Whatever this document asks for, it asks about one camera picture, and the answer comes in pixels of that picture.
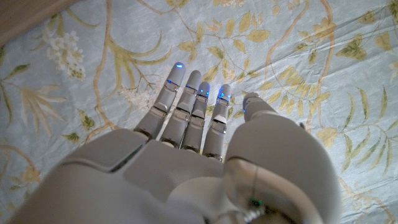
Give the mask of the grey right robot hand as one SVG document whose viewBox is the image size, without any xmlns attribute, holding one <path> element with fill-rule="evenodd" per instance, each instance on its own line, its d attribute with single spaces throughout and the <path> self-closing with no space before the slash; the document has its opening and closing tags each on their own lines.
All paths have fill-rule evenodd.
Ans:
<svg viewBox="0 0 398 224">
<path fill-rule="evenodd" d="M 79 147 L 50 172 L 11 223 L 338 223 L 333 163 L 303 124 L 257 93 L 226 141 L 231 89 L 209 122 L 210 86 L 171 69 L 133 129 Z"/>
</svg>

